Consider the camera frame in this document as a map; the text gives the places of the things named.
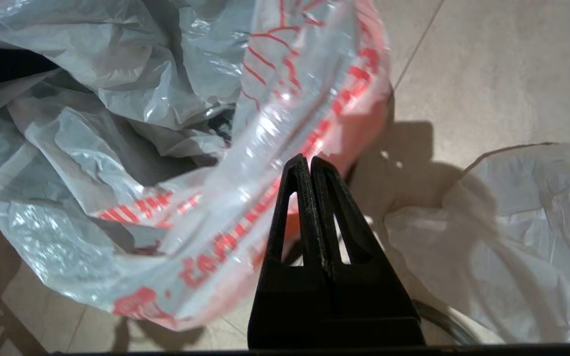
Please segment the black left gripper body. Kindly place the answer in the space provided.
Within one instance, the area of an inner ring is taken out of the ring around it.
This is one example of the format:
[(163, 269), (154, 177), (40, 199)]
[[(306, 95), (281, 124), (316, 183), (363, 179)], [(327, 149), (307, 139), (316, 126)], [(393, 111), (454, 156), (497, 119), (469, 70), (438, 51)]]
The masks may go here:
[(0, 83), (58, 68), (57, 64), (30, 50), (0, 48)]

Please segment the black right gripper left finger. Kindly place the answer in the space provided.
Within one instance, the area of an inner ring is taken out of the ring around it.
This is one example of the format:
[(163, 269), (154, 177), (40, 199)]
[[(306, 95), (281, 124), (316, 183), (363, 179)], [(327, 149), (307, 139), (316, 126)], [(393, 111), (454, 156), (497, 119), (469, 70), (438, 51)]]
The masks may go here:
[[(283, 262), (289, 202), (296, 194), (303, 265)], [(249, 324), (250, 347), (335, 347), (331, 253), (307, 158), (296, 155), (284, 168)]]

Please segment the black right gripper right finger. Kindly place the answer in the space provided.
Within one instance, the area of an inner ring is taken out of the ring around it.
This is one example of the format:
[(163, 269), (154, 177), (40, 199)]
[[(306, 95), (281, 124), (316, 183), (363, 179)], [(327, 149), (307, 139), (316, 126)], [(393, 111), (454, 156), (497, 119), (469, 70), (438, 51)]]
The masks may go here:
[(341, 347), (423, 346), (419, 314), (337, 169), (316, 156), (311, 182), (329, 294), (322, 325)]

